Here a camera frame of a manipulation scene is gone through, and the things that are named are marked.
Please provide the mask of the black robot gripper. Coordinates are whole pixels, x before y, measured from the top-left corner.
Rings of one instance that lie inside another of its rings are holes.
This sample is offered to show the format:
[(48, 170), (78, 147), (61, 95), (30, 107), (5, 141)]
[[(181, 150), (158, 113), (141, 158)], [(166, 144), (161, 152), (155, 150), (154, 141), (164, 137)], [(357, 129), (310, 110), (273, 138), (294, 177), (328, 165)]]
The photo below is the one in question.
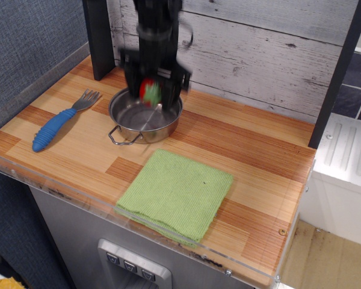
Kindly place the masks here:
[(179, 99), (181, 90), (188, 90), (191, 72), (177, 62), (178, 33), (160, 41), (139, 38), (139, 48), (119, 48), (120, 66), (133, 98), (140, 98), (145, 77), (156, 75), (158, 69), (171, 72), (170, 79), (161, 78), (162, 109), (168, 111)]

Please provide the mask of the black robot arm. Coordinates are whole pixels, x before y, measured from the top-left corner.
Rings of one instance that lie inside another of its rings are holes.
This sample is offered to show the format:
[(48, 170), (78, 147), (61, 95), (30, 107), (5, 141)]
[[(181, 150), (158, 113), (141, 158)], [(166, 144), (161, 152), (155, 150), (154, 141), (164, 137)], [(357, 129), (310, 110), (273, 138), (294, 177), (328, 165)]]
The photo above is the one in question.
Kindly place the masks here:
[(125, 71), (133, 98), (148, 79), (158, 84), (163, 110), (169, 110), (188, 90), (191, 72), (177, 62), (179, 12), (182, 1), (134, 1), (138, 13), (139, 49), (120, 48), (120, 65)]

